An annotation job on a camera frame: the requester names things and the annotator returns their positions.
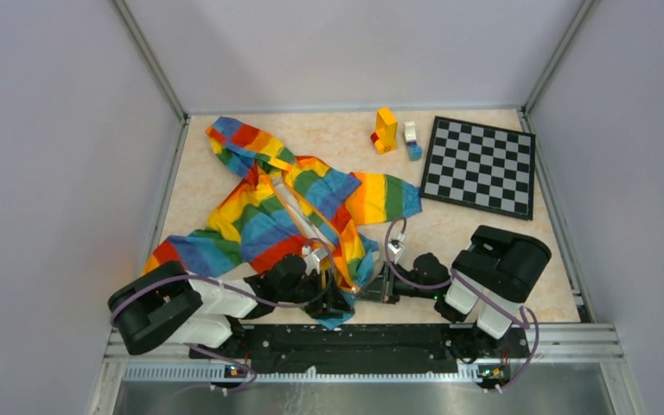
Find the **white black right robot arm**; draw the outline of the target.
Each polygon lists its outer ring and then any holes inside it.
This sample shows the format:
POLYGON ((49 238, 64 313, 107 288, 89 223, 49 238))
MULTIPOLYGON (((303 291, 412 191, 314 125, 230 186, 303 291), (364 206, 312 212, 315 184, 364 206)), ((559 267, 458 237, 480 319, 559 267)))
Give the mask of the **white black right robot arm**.
POLYGON ((525 302, 552 258, 539 239, 485 225, 475 230, 469 247, 451 265, 427 252, 406 269, 398 261, 402 249, 401 238, 388 241, 383 267, 359 297, 389 304, 402 297, 430 299, 449 322, 464 322, 481 305, 472 343, 484 356, 495 356, 507 346, 512 327, 529 328, 525 302))

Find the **rainbow striped zip jacket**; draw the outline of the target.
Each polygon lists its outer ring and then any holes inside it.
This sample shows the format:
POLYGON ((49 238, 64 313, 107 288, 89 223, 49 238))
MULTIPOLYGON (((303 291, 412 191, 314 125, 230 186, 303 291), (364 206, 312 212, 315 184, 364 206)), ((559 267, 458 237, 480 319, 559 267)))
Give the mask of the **rainbow striped zip jacket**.
POLYGON ((313 238, 330 248, 336 282, 349 299, 373 276, 379 251, 359 228, 422 210, 418 187, 397 176, 345 173, 315 156, 296 156, 272 134, 236 118, 217 118, 206 134, 239 183, 203 228, 160 243, 144 273, 170 261, 211 278, 241 264, 266 273, 313 238))

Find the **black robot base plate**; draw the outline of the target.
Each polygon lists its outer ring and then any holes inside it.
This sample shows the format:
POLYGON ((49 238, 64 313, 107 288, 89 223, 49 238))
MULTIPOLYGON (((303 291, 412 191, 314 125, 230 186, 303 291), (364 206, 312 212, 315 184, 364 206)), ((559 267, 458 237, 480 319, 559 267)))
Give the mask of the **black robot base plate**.
POLYGON ((470 363, 526 358, 523 329, 495 340, 470 324, 260 324, 245 326, 216 354, 260 374, 453 374, 470 363))

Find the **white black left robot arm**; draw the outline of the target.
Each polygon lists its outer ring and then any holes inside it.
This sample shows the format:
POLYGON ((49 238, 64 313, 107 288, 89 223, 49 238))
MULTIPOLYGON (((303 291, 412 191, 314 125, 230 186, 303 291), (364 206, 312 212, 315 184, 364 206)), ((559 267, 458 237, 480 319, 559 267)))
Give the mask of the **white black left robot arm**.
POLYGON ((300 309, 336 325, 354 313, 330 268, 316 258, 284 256, 261 273, 243 263, 218 278, 198 275, 178 261, 160 265, 112 294, 110 322, 131 355, 166 342, 189 343, 232 357, 246 341, 244 320, 277 309, 300 309))

